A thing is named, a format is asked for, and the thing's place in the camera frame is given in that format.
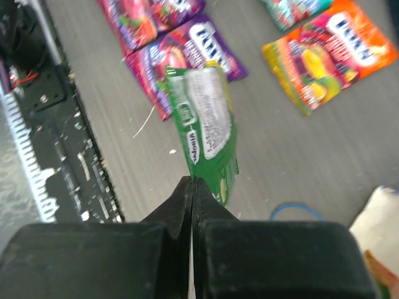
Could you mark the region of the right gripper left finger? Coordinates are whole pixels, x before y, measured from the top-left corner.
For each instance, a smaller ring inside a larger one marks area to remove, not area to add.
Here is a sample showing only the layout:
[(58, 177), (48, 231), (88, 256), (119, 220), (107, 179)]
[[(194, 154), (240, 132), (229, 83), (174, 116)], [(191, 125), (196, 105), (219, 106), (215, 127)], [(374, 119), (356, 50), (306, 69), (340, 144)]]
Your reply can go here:
[(21, 227), (1, 255), (1, 297), (187, 298), (191, 182), (140, 222)]

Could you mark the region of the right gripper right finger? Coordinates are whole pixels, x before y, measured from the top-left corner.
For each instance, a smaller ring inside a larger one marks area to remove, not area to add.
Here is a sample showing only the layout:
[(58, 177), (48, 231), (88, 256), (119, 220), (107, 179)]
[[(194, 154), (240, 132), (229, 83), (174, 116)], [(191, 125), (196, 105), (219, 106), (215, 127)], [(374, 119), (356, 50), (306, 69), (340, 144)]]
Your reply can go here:
[(195, 179), (197, 298), (376, 298), (349, 230), (322, 221), (240, 221)]

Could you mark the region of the checkered paper bag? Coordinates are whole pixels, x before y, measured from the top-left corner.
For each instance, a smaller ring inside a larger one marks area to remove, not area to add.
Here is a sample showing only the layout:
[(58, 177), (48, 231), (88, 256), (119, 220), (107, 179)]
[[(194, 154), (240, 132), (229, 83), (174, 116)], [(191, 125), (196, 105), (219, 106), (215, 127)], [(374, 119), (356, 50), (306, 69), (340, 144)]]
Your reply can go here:
[(303, 204), (283, 204), (270, 218), (271, 298), (379, 298), (364, 252), (398, 276), (398, 191), (379, 186), (350, 227)]

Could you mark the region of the green tea snack packet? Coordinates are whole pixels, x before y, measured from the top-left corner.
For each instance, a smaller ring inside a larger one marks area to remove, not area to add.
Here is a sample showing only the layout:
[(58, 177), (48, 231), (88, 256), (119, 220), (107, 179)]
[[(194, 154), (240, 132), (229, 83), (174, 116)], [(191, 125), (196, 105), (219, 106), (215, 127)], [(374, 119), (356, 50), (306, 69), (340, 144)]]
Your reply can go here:
[(239, 174), (238, 128), (226, 76), (210, 61), (202, 69), (168, 66), (166, 83), (190, 175), (204, 179), (225, 206)]

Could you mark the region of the orange snack packet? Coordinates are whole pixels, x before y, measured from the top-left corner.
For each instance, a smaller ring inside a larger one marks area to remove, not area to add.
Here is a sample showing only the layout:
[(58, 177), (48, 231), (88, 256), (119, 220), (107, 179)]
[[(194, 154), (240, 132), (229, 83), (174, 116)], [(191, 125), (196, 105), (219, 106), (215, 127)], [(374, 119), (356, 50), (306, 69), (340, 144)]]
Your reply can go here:
[(340, 92), (398, 58), (355, 1), (334, 1), (262, 53), (292, 103), (310, 115)]

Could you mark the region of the pink snack packet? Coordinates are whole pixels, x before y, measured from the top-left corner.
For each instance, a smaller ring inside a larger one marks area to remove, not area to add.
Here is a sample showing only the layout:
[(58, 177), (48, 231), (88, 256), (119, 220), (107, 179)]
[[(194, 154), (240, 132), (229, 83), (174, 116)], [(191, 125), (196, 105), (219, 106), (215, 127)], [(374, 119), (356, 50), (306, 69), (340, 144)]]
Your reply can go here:
[(162, 120), (172, 113), (166, 87), (167, 66), (201, 69), (206, 62), (215, 61), (229, 82), (248, 75), (211, 18), (204, 13), (127, 55), (125, 61)]
[(188, 22), (206, 6), (197, 0), (99, 0), (98, 4), (125, 55)]

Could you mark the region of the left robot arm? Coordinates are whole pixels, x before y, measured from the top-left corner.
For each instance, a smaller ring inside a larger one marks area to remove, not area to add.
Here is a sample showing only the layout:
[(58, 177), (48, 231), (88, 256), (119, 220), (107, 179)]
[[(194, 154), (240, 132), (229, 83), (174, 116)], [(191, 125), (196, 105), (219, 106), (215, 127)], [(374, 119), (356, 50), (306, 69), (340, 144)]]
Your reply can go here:
[(1, 1), (1, 60), (23, 70), (38, 69), (49, 51), (34, 8)]

